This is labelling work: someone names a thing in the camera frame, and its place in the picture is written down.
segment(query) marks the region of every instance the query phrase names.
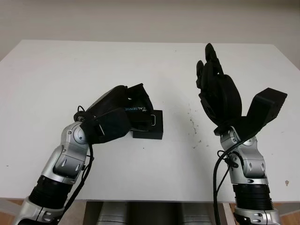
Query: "wire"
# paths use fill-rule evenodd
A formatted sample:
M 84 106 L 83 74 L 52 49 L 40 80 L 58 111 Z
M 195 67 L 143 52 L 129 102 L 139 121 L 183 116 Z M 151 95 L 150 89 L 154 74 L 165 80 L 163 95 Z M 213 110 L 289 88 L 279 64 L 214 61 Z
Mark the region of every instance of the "wire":
M 85 112 L 84 108 L 83 108 L 81 105 L 79 105 L 79 106 L 77 107 L 77 112 L 79 112 L 79 109 L 82 109 L 82 111 Z
M 89 161 L 89 164 L 85 167 L 85 169 L 83 171 L 84 173 L 83 173 L 82 179 L 81 179 L 78 187 L 75 189 L 74 193 L 72 194 L 69 201 L 67 202 L 67 204 L 65 206 L 64 213 L 70 208 L 71 204 L 73 203 L 73 201 L 75 200 L 75 198 L 79 194 L 80 190 L 84 186 L 84 182 L 86 181 L 86 179 L 87 179 L 87 177 L 90 173 L 90 169 L 92 167 L 92 163 L 93 163 L 93 160 L 94 160 L 94 152 L 93 152 L 93 147 L 92 147 L 91 144 L 89 144 L 89 148 L 90 148 L 90 161 Z
M 216 225 L 220 225 L 220 217 L 219 217 L 219 210 L 218 210 L 218 190 L 217 190 L 217 172 L 218 172 L 218 167 L 222 161 L 222 159 L 227 156 L 233 149 L 237 148 L 239 145 L 243 144 L 246 140 L 248 140 L 251 137 L 247 137 L 240 142 L 234 144 L 231 146 L 229 149 L 227 149 L 223 154 L 217 159 L 217 162 L 214 167 L 214 173 L 213 173 L 213 200 L 214 200 L 214 214 L 215 214 L 215 221 Z
M 226 173 L 224 174 L 224 176 L 223 176 L 223 178 L 222 178 L 222 180 L 221 180 L 221 182 L 220 182 L 220 184 L 219 184 L 219 186 L 218 186 L 218 188 L 217 188 L 217 193 L 219 192 L 219 189 L 220 189 L 220 187 L 221 187 L 223 181 L 225 180 L 225 177 L 227 176 L 227 174 L 228 174 L 230 168 L 231 168 L 231 166 L 228 166 L 228 169 L 227 169 Z
M 224 153 L 225 151 L 223 151 L 223 150 L 217 151 L 217 156 L 219 156 L 219 157 L 220 157 L 220 155 L 219 155 L 220 152 L 223 152 L 223 153 Z

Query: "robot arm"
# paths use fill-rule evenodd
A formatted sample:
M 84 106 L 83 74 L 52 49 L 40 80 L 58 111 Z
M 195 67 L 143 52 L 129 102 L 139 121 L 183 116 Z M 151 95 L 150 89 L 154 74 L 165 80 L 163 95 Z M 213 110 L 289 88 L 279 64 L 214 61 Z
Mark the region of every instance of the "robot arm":
M 241 225 L 279 225 L 278 211 L 269 196 L 265 161 L 257 149 L 255 135 L 275 119 L 287 94 L 271 88 L 258 93 L 247 116 L 241 116 L 240 94 L 230 76 L 223 73 L 219 59 L 211 44 L 205 48 L 206 64 L 197 63 L 197 87 L 207 116 L 218 126 L 224 153 L 214 169 L 214 211 L 216 224 L 220 224 L 216 185 L 218 165 L 225 159 L 228 164 L 237 206 L 234 216 Z
M 93 161 L 92 145 L 123 137 L 130 130 L 147 132 L 153 107 L 143 84 L 117 86 L 99 98 L 87 111 L 78 111 L 75 122 L 64 128 L 60 145 L 45 165 L 37 185 L 21 207 L 13 225 L 56 225 L 84 185 Z M 88 150 L 90 161 L 84 165 Z M 80 172 L 82 180 L 65 202 Z

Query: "black box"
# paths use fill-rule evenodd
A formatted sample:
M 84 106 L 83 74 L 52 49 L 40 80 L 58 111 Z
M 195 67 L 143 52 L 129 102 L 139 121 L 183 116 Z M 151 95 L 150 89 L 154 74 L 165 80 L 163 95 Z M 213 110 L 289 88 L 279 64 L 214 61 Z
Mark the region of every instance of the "black box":
M 133 131 L 133 138 L 144 138 L 144 139 L 163 139 L 164 125 L 163 125 L 163 111 L 153 110 L 152 114 L 152 129 L 145 131 Z

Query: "white table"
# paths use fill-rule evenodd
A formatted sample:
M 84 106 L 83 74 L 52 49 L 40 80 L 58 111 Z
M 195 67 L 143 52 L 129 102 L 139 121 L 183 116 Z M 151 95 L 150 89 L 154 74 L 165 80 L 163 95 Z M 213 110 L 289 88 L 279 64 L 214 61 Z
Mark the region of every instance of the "white table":
M 277 119 L 257 138 L 273 200 L 299 201 L 300 71 L 272 45 L 214 47 L 241 94 L 244 115 L 263 89 L 288 93 Z M 195 66 L 205 59 L 204 48 L 22 41 L 0 62 L 0 197 L 30 194 L 78 105 L 88 108 L 116 85 L 144 83 L 154 108 L 164 112 L 163 140 L 128 134 L 95 145 L 93 168 L 78 199 L 211 202 L 213 167 L 221 146 L 195 85 Z M 222 164 L 219 179 L 225 169 Z M 229 177 L 218 199 L 234 201 Z

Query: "white wall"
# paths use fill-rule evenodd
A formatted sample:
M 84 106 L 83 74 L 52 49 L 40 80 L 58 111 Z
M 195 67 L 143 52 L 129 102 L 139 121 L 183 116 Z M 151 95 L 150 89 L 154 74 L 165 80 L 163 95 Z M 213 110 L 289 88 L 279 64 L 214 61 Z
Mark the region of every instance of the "white wall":
M 300 7 L 299 0 L 0 0 L 0 60 L 21 39 L 274 44 L 300 68 Z

